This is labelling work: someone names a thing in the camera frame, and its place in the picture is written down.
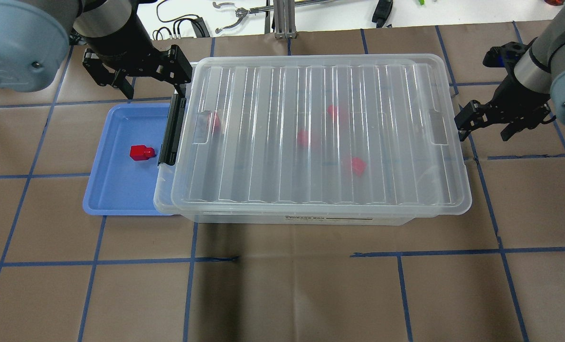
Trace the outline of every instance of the blue plastic tray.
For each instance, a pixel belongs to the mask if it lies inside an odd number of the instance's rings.
[[[91,215],[162,216],[154,207],[158,155],[169,104],[120,104],[107,114],[86,187],[83,208]],[[134,161],[132,145],[146,145],[155,158]]]

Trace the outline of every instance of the box handle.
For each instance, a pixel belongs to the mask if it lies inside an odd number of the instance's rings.
[[[158,165],[161,163],[165,163],[170,166],[175,165],[177,150],[179,148],[179,139],[181,138],[181,127],[183,125],[183,117],[185,115],[186,101],[185,96],[177,93],[174,93],[172,98],[170,98],[167,129],[165,130],[165,136],[162,139]]]

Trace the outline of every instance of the tiled surface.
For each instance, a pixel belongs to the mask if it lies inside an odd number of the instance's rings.
[[[0,175],[26,175],[38,149],[48,107],[0,109]]]
[[[35,173],[90,172],[107,113],[118,104],[56,106]]]
[[[517,29],[525,42],[544,25]],[[506,23],[155,45],[191,61],[430,52],[448,63],[459,110],[490,99],[504,72],[482,56],[513,40]],[[499,125],[462,143],[473,195],[462,216],[401,227],[93,217],[87,175],[107,111],[126,99],[94,84],[83,50],[48,89],[58,95],[0,93],[0,341],[565,341],[564,126],[504,143]],[[171,93],[137,79],[133,102]]]
[[[89,266],[11,267],[0,275],[0,342],[76,340]]]
[[[187,264],[98,266],[83,341],[180,341]]]
[[[532,341],[565,341],[565,253],[508,255]]]
[[[520,341],[499,255],[404,257],[415,341]]]

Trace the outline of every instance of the label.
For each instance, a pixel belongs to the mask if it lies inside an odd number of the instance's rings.
[[[332,222],[332,221],[373,221],[372,217],[326,217],[326,216],[285,216],[287,221],[318,221],[318,222]]]

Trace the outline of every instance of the transparent plastic lid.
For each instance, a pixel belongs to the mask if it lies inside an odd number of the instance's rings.
[[[471,206],[437,56],[205,58],[191,93],[170,185],[182,214],[432,217]]]

